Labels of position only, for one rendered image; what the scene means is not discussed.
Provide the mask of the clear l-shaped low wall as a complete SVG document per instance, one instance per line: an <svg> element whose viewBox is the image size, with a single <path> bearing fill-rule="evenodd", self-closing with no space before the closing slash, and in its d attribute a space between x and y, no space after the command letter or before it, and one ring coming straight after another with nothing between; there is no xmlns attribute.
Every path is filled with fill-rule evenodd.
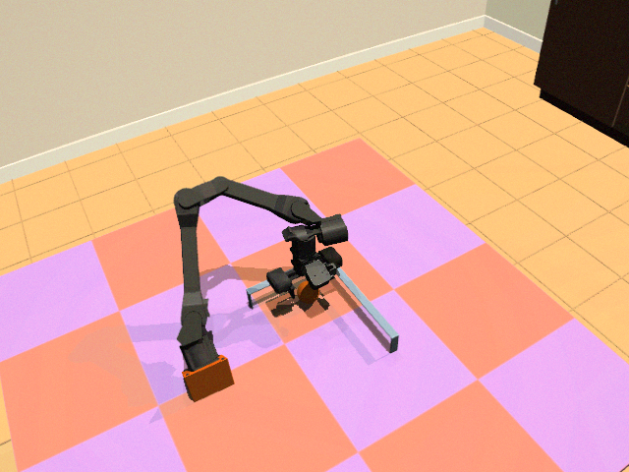
<svg viewBox="0 0 629 472"><path fill-rule="evenodd" d="M330 280L330 282L335 286L335 288L340 292L340 294L345 298L345 300L350 304L350 306L355 310L355 312L360 316L360 318L365 322L370 330L373 331L373 333L378 337L378 339L383 343L384 347L389 352L390 336L388 335L388 333L376 322L376 320L359 302L359 300L342 282L342 280L336 274L334 276L335 278ZM305 276L298 277L292 280L292 284L295 286L294 290L298 289L298 286L304 281L307 281ZM276 294L272 287L268 286L251 295L253 308L255 309L287 293L289 292Z"/></svg>

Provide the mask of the grey l-shaped top rail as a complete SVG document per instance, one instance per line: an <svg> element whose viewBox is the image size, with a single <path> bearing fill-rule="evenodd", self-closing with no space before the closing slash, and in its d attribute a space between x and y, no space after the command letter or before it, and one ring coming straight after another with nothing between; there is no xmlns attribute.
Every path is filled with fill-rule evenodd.
<svg viewBox="0 0 629 472"><path fill-rule="evenodd" d="M342 282L348 287L348 289L354 294L359 302L365 307L365 309L371 314L376 322L388 333L390 336L390 350L389 353L393 353L398 348L399 334L394 327L383 317L383 315L376 309L376 307L370 302L370 300L363 294L363 292L356 286L356 284L349 278L349 276L342 270L342 268L336 269L336 275L342 280ZM256 284L246 289L249 306L253 310L253 303L251 295L270 286L267 280Z"/></svg>

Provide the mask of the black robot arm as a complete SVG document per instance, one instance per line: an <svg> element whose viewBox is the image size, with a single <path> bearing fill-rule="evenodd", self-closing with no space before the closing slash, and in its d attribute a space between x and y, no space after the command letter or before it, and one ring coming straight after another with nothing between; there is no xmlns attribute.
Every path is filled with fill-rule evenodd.
<svg viewBox="0 0 629 472"><path fill-rule="evenodd" d="M179 189L174 194L173 203L181 230L184 294L177 341L190 372L220 360L213 341L207 334L202 335L210 313L209 299L203 300L200 291L198 248L200 207L219 196L266 209L292 224L305 224L282 230L285 242L291 241L292 251L298 256L308 256L315 251L315 235L324 247L349 239L347 225L340 213L321 218L302 197L272 194L221 175L192 188ZM335 264L322 263L320 255L300 266L300 273L312 290L327 285L336 272Z"/></svg>

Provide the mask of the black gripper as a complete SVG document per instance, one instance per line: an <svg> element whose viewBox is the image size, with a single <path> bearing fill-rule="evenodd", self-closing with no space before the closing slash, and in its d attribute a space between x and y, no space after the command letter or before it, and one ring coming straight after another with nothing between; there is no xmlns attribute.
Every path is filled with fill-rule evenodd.
<svg viewBox="0 0 629 472"><path fill-rule="evenodd" d="M291 260L291 264L293 265L293 269L287 272L284 272L281 267L272 270L266 274L266 280L275 291L276 294L280 294L283 292L289 292L291 297L295 299L294 289L295 286L292 284L292 280L301 277L300 266L303 262L308 261L311 262L315 259L315 256L320 255L322 259L322 263L327 262L328 264L334 263L336 268L340 268L343 266L343 259L339 255L339 253L333 247L327 247L318 251L314 251L312 254L308 256L298 256L292 251L292 247L290 247L290 252L292 253L293 259Z"/></svg>

